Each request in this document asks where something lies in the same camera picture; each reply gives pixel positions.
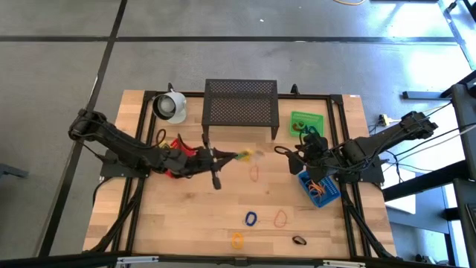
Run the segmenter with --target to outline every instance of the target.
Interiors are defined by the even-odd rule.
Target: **black rubber band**
[[[300,237],[299,235],[296,235],[295,237],[292,238],[292,242],[294,242],[296,245],[307,245],[307,241]]]

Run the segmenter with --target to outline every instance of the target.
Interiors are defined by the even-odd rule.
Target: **gray floor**
[[[107,36],[119,2],[0,0],[0,35]],[[331,0],[129,1],[119,35],[452,36],[435,3],[348,7]],[[0,181],[0,259],[34,254],[72,145],[66,131],[88,100],[104,48],[102,42],[0,43],[0,162],[30,171],[28,179]],[[280,92],[296,83],[302,92],[361,95],[373,124],[380,113],[398,118],[444,104],[400,95],[441,91],[469,72],[460,47],[448,44],[116,43],[96,110],[113,121],[124,89],[159,90],[171,82],[179,91],[202,91],[206,78],[276,79]],[[451,109],[434,120],[441,132],[455,124]],[[420,167],[437,168],[460,151],[446,163],[424,156],[430,160]],[[80,252],[99,169],[84,152],[53,254]],[[404,248],[397,243],[399,254],[407,254]]]

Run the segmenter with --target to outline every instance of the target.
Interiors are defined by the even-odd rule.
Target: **orange rubber band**
[[[233,236],[231,237],[231,246],[234,249],[242,249],[244,245],[245,245],[245,238],[243,238],[243,234],[233,233]]]
[[[252,176],[253,170],[256,170],[256,176]],[[258,167],[258,165],[254,165],[253,167],[250,168],[250,180],[252,182],[257,182],[259,178],[260,178],[260,168]]]
[[[276,224],[276,220],[277,220],[277,217],[279,216],[280,213],[284,214],[284,217],[285,217],[285,218],[284,218],[284,223],[283,223],[282,225],[277,225],[277,224]],[[276,228],[283,228],[283,227],[286,225],[287,221],[288,221],[288,215],[286,215],[286,212],[284,212],[283,209],[280,209],[280,210],[276,213],[276,217],[274,217],[274,227],[276,227]]]

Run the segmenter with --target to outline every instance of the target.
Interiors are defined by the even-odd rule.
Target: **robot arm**
[[[175,178],[211,171],[213,186],[217,190],[221,185],[216,172],[236,156],[235,153],[210,149],[205,140],[204,147],[194,149],[194,156],[187,156],[179,149],[163,149],[158,144],[149,146],[118,130],[104,114],[84,109],[78,112],[68,134],[73,140],[98,141],[118,155],[122,165],[131,169],[146,167],[157,173],[170,170]]]
[[[337,147],[328,149],[327,139],[318,133],[303,138],[292,152],[284,147],[275,151],[289,159],[289,171],[297,174],[306,166],[306,171],[314,182],[326,176],[336,175],[342,182],[383,182],[379,154],[405,140],[428,138],[438,128],[422,112],[410,112],[402,120],[371,137],[350,139]]]

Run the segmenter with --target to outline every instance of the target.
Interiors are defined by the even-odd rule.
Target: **red rubber band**
[[[283,223],[282,225],[277,225],[277,224],[276,224],[276,220],[277,220],[277,216],[279,216],[280,213],[283,213],[283,214],[284,214],[284,217],[285,217],[285,218],[284,218],[284,223]],[[280,209],[280,210],[276,213],[276,216],[274,217],[274,227],[276,227],[276,228],[283,228],[283,227],[286,225],[287,221],[288,221],[288,215],[286,214],[286,212],[284,212],[283,209]]]
[[[256,168],[256,176],[253,177],[252,174],[253,174],[253,169]],[[250,168],[250,180],[252,182],[257,182],[258,179],[260,178],[260,168],[258,167],[258,165],[254,165],[253,167]]]

